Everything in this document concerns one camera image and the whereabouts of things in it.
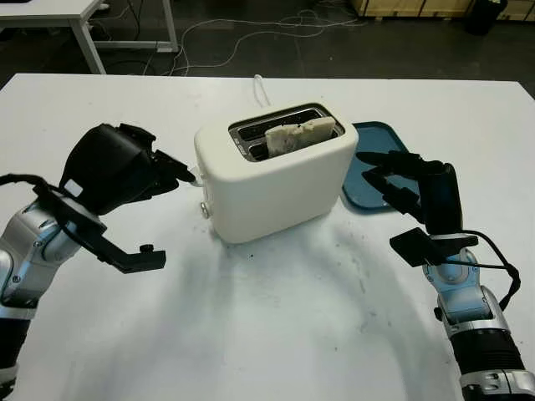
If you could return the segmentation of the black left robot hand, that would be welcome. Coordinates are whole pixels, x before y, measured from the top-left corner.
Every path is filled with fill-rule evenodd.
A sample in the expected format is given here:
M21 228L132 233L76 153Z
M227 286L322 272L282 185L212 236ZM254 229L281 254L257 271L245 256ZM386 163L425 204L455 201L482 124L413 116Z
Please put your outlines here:
M152 148L156 137L130 124L100 124L71 150L59 188L102 216L196 182L188 166Z

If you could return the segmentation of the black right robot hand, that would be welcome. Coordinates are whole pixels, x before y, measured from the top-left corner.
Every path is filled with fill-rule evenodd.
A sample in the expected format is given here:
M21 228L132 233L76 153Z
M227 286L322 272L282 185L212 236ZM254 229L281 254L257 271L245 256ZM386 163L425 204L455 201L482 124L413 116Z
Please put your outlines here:
M372 166L362 176L382 199L398 212L414 217L429 234L462 230L461 200L452 164L394 150L359 151L356 157Z

